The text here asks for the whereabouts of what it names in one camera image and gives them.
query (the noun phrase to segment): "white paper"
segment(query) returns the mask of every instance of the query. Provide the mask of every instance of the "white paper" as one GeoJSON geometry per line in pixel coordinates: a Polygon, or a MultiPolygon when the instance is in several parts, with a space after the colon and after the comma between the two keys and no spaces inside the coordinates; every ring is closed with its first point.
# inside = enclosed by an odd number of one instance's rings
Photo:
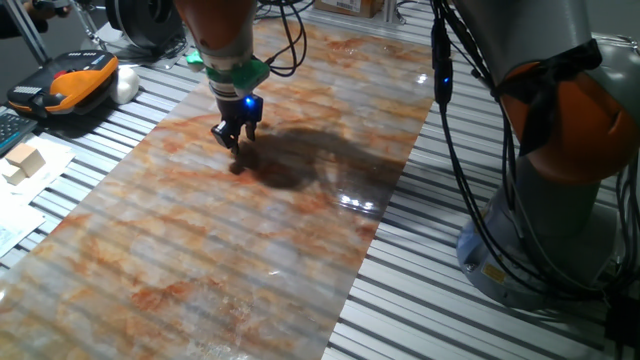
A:
{"type": "Polygon", "coordinates": [[[360,12],[360,5],[362,4],[362,0],[322,0],[322,2],[352,12],[360,12]]]}
{"type": "Polygon", "coordinates": [[[7,193],[0,193],[0,202],[0,257],[3,257],[42,225],[44,216],[27,205],[15,203],[7,193]]]}
{"type": "MultiPolygon", "coordinates": [[[[18,186],[7,183],[0,177],[0,194],[11,194],[11,200],[18,205],[28,205],[42,190],[46,189],[53,180],[57,179],[73,160],[75,154],[68,146],[56,144],[53,141],[29,135],[24,141],[27,145],[38,149],[45,164],[32,177],[26,178],[18,186]]],[[[0,172],[8,167],[9,162],[4,158],[0,161],[0,172]]]]}

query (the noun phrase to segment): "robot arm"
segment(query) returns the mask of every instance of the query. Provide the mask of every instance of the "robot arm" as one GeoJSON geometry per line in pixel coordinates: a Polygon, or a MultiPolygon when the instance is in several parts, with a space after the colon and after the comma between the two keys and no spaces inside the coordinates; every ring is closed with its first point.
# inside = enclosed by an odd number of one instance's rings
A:
{"type": "Polygon", "coordinates": [[[222,121],[211,129],[224,147],[238,152],[243,126],[255,140],[262,119],[263,100],[253,90],[270,73],[267,64],[253,58],[255,0],[175,0],[180,16],[193,34],[199,57],[192,66],[204,66],[209,87],[217,99],[222,121]]]}
{"type": "Polygon", "coordinates": [[[542,176],[568,184],[615,175],[640,146],[640,57],[591,33],[583,0],[456,0],[494,94],[542,176]]]}

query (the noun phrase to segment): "orange and black device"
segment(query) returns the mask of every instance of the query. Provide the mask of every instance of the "orange and black device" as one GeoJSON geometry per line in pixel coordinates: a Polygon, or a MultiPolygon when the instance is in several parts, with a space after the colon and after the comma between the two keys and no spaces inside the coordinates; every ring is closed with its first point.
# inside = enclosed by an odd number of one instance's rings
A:
{"type": "Polygon", "coordinates": [[[12,87],[7,99],[17,111],[40,117],[84,114],[109,96],[117,69],[118,59],[106,51],[62,54],[12,87]]]}

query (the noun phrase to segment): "electronic device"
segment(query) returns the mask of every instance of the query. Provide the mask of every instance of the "electronic device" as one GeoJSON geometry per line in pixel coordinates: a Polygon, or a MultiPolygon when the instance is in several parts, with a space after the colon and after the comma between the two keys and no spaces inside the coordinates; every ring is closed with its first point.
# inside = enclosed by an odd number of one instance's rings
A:
{"type": "Polygon", "coordinates": [[[83,50],[62,54],[7,92],[17,111],[47,117],[84,114],[109,96],[118,59],[111,53],[83,50]]]}
{"type": "Polygon", "coordinates": [[[0,114],[0,156],[9,152],[37,126],[35,120],[7,112],[0,114]]]}

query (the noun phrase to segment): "wooden block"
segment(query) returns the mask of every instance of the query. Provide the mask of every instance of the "wooden block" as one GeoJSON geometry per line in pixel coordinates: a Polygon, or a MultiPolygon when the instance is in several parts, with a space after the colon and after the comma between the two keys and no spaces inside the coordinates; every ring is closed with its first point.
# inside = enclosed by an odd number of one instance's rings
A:
{"type": "Polygon", "coordinates": [[[18,185],[27,177],[27,174],[17,166],[9,165],[9,168],[2,172],[2,176],[11,185],[18,185]]]}
{"type": "Polygon", "coordinates": [[[27,177],[32,177],[45,162],[38,149],[27,144],[19,144],[5,156],[9,164],[22,169],[27,177]]]}

